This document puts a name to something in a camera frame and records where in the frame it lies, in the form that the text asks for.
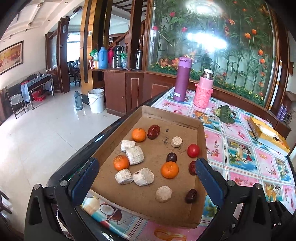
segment cardboard box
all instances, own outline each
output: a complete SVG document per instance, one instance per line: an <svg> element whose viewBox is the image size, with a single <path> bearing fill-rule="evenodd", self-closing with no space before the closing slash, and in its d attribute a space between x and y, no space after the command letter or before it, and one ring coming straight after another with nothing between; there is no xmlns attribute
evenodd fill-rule
<svg viewBox="0 0 296 241"><path fill-rule="evenodd" d="M154 139L146 138L144 142L136 143L143 150L145 160L137 165L131 165L129 170L134 173L144 167L149 168L154 174L154 182L147 186L138 186L135 183L119 185L115 180L117 171L113 166L113 159L117 155L124 155L120 150L122 140L132 140L131 132L135 128L148 128L157 124L160 134ZM173 137L179 136L183 143L179 148L171 145ZM156 223L175 226L196 228L200 223L206 191L197 176L189 174L188 167L195 158L190 158L187 147L198 144L200 155L207 159L205 132L199 120L171 113L168 111L142 106L123 122L114 133L94 153L100 163L100 172L91 189L99 194L107 203ZM160 169L165 163L170 152L177 154L179 173L174 179L166 179ZM156 190L167 185L173 191L172 198L166 203L155 200ZM185 202L185 196L190 189L196 189L197 201L193 204Z"/></svg>
<svg viewBox="0 0 296 241"><path fill-rule="evenodd" d="M258 142L270 147L271 149L281 153L282 155L286 156L290 152L290 148L286 142L286 139L283 138L277 131L275 131L273 128L266 125L264 122L254 118L250 117L249 125L255 135L255 138ZM278 140L275 140L269 135L266 135L260 130L260 127L265 128L268 132L273 133L274 135L277 135L279 138Z"/></svg>

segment open yellow carton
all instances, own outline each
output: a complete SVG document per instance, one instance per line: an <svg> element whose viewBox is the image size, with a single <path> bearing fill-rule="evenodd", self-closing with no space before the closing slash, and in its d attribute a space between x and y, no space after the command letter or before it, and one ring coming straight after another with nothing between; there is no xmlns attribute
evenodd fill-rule
<svg viewBox="0 0 296 241"><path fill-rule="evenodd" d="M250 117L249 125L258 142L270 147L284 156L289 154L290 148L286 139L283 138L277 131L254 117Z"/></svg>

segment pink thermos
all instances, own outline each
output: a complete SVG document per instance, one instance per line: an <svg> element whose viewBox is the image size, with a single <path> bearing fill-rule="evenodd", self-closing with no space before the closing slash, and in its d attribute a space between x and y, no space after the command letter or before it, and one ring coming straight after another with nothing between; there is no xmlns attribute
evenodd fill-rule
<svg viewBox="0 0 296 241"><path fill-rule="evenodd" d="M186 90L189 82L192 59L187 57L179 58L176 85L173 99L178 102L185 101Z"/></svg>
<svg viewBox="0 0 296 241"><path fill-rule="evenodd" d="M193 99L193 104L199 108L206 108L211 94L213 93L213 71L210 69L204 69L202 76L200 77L200 81L196 86L196 92Z"/></svg>

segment window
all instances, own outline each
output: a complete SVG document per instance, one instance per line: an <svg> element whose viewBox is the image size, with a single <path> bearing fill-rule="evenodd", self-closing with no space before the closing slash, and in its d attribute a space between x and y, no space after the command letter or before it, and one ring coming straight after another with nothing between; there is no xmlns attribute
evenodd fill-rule
<svg viewBox="0 0 296 241"><path fill-rule="evenodd" d="M67 61L75 61L80 57L80 33L69 33L67 40Z"/></svg>

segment orange fruit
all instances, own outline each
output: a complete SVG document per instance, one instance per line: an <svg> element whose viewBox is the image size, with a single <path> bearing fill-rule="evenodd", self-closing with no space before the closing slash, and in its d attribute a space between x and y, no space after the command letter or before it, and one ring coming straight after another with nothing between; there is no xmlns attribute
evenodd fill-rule
<svg viewBox="0 0 296 241"><path fill-rule="evenodd" d="M146 131L142 128L136 128L131 134L132 138L136 142L142 142L146 139Z"/></svg>
<svg viewBox="0 0 296 241"><path fill-rule="evenodd" d="M178 164L173 161L168 161L163 164L160 172L165 178L172 179L179 173Z"/></svg>
<svg viewBox="0 0 296 241"><path fill-rule="evenodd" d="M118 155L114 158L113 165L117 171L121 171L129 167L129 160L126 156Z"/></svg>

